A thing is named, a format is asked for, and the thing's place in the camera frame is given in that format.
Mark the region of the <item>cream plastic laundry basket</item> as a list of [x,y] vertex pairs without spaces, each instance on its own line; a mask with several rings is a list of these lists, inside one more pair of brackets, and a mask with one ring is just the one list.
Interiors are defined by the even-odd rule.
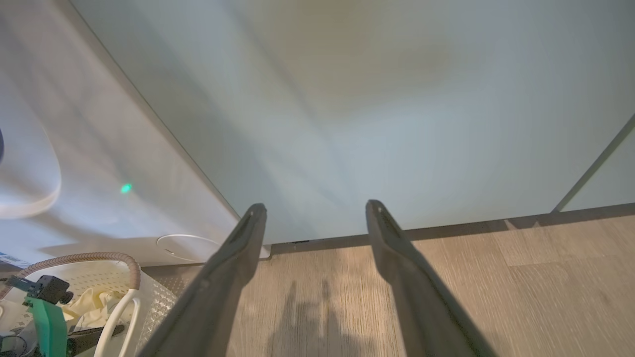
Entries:
[[[170,290],[145,274],[136,260],[124,253],[67,255],[32,264],[14,275],[32,282],[43,275],[64,280],[73,293],[70,303],[87,289],[124,294],[98,344],[77,356],[66,357],[136,357],[176,302]],[[40,357],[33,316],[25,303],[26,293],[7,287],[9,277],[0,279],[0,357]]]

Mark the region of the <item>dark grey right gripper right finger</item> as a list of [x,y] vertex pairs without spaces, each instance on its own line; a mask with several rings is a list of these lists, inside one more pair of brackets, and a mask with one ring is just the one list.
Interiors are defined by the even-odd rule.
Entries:
[[375,265],[390,285],[407,357],[497,357],[385,205],[366,205]]

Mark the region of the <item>white washing machine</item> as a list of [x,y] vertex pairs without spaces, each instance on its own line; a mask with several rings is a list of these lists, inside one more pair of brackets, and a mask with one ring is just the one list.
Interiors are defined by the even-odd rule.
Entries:
[[156,240],[239,218],[69,0],[0,0],[0,252],[193,264]]

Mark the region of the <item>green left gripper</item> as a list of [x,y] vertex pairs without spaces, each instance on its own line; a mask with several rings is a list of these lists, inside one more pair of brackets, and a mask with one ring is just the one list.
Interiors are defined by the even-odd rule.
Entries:
[[76,331],[67,336],[61,307],[33,297],[26,297],[25,303],[33,316],[40,357],[77,356],[98,344],[103,327]]

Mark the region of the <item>plain pale yellow garment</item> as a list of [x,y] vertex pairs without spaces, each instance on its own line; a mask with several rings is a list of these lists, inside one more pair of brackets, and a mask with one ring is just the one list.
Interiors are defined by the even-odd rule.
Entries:
[[114,290],[87,289],[74,302],[62,305],[69,332],[103,328],[124,294]]

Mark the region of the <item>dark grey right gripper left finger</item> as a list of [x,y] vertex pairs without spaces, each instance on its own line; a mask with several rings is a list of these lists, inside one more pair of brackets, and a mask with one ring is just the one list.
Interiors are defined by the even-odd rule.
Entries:
[[254,277],[267,222],[251,205],[154,330],[139,357],[225,357],[241,292]]

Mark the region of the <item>blue energy label sticker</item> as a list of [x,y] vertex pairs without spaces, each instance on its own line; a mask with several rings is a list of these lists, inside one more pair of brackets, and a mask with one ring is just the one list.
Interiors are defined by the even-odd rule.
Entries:
[[0,252],[0,262],[18,267],[20,269],[27,268],[31,265],[29,262],[25,262],[19,258],[14,258],[11,255],[2,252]]

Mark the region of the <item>round white filter cover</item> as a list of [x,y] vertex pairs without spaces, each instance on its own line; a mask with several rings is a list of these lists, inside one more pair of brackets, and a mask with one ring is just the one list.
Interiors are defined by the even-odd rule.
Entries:
[[190,263],[204,263],[220,248],[220,244],[195,235],[165,235],[156,240],[156,246],[168,255]]

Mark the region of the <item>pale green cabinet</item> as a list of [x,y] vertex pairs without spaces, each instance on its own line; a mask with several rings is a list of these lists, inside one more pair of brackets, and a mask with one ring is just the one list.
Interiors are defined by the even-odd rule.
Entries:
[[635,0],[71,0],[268,243],[551,212],[635,115]]

